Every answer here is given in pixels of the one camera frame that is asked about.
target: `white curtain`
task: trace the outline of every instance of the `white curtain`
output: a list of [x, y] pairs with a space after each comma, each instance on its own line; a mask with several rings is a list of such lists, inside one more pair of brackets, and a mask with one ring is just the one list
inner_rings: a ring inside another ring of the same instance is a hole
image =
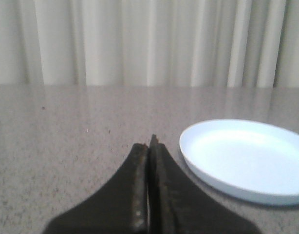
[[299, 87], [299, 0], [0, 0], [0, 84]]

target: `white plate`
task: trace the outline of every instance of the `white plate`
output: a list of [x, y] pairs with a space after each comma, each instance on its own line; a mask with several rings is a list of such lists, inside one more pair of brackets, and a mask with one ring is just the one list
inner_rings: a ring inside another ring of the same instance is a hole
[[299, 135], [269, 124], [220, 119], [180, 137], [189, 168], [229, 195], [262, 204], [299, 203]]

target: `plate rim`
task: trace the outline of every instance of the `plate rim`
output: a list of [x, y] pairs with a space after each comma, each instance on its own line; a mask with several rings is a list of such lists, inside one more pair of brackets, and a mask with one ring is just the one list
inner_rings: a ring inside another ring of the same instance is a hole
[[186, 127], [182, 132], [181, 132], [181, 135], [180, 135], [180, 138], [179, 138], [179, 146], [180, 146], [180, 150], [181, 150], [181, 153], [183, 155], [183, 158], [187, 164], [187, 166], [189, 167], [189, 169], [193, 172], [193, 174], [195, 176], [197, 176], [200, 180], [202, 180], [204, 183], [208, 184], [209, 186], [225, 193], [225, 194], [228, 194], [228, 195], [231, 195], [231, 196], [235, 196], [235, 197], [238, 197], [240, 199], [243, 199], [243, 200], [249, 200], [249, 201], [254, 201], [254, 202], [257, 202], [257, 203], [264, 203], [264, 204], [270, 204], [270, 202], [260, 202], [256, 199], [249, 199], [249, 198], [245, 198], [243, 196], [237, 196], [237, 195], [234, 195], [234, 194], [231, 194], [231, 193], [228, 193], [226, 192], [226, 190], [222, 190], [222, 189], [219, 189], [217, 188], [217, 186], [214, 186], [212, 185], [211, 183], [208, 183], [207, 181], [203, 180], [199, 175], [197, 175], [191, 168], [191, 166], [195, 167], [196, 170], [200, 171], [202, 174], [204, 174], [205, 176], [209, 177], [210, 179], [216, 181], [217, 183], [223, 185], [223, 186], [227, 186], [229, 188], [232, 188], [232, 189], [237, 189], [238, 191], [241, 191], [242, 193], [250, 193], [250, 194], [254, 194], [255, 196], [261, 196], [261, 197], [273, 197], [273, 198], [292, 198], [292, 197], [299, 197], [299, 193], [295, 193], [295, 194], [277, 194], [277, 193], [265, 193], [265, 192], [260, 192], [260, 191], [257, 191], [257, 190], [252, 190], [252, 189], [247, 189], [247, 188], [244, 188], [244, 187], [241, 187], [241, 186], [238, 186], [238, 185], [235, 185], [235, 184], [232, 184], [232, 183], [229, 183], [229, 182], [226, 182], [226, 181], [223, 181], [221, 179], [218, 179], [216, 177], [214, 177], [213, 175], [201, 170], [200, 168], [198, 168], [197, 166], [194, 165], [194, 163], [190, 160], [190, 158], [185, 154], [185, 151], [183, 149], [183, 144], [181, 143], [183, 141], [183, 137], [185, 135], [185, 133], [197, 126], [197, 125], [201, 125], [201, 124], [205, 124], [205, 123], [208, 123], [208, 122], [222, 122], [222, 121], [233, 121], [233, 122], [245, 122], [245, 123], [251, 123], [251, 124], [258, 124], [260, 126], [266, 126], [268, 128], [275, 128], [275, 129], [278, 129], [278, 130], [281, 130], [281, 131], [284, 131], [284, 132], [287, 132], [288, 134], [293, 134], [297, 137], [299, 137], [299, 134], [298, 133], [295, 133], [293, 131], [290, 131], [288, 129], [285, 129], [285, 128], [282, 128], [282, 127], [279, 127], [279, 126], [276, 126], [276, 125], [272, 125], [272, 124], [269, 124], [269, 123], [263, 123], [263, 122], [258, 122], [258, 121], [253, 121], [253, 120], [246, 120], [246, 119], [232, 119], [232, 118], [222, 118], [222, 119], [209, 119], [209, 120], [204, 120], [204, 121], [200, 121], [200, 122], [197, 122], [197, 123], [194, 123], [192, 125], [189, 125], [188, 127]]

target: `table surface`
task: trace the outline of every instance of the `table surface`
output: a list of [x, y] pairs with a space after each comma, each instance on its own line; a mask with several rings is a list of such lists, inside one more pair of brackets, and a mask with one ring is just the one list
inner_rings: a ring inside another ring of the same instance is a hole
[[299, 206], [271, 207], [222, 194], [195, 177], [181, 132], [241, 118], [299, 133], [299, 89], [0, 85], [0, 233], [37, 234], [97, 191], [131, 146], [151, 134], [207, 194], [265, 234], [299, 234]]

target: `granite countertop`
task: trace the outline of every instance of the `granite countertop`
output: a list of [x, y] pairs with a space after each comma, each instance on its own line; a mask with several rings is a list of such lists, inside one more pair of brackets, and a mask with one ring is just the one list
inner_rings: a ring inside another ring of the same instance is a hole
[[189, 125], [242, 118], [299, 133], [299, 89], [0, 85], [0, 234], [38, 234], [97, 191], [135, 142], [157, 134], [184, 172], [265, 234], [299, 234], [299, 206], [268, 207], [197, 179], [178, 140]]

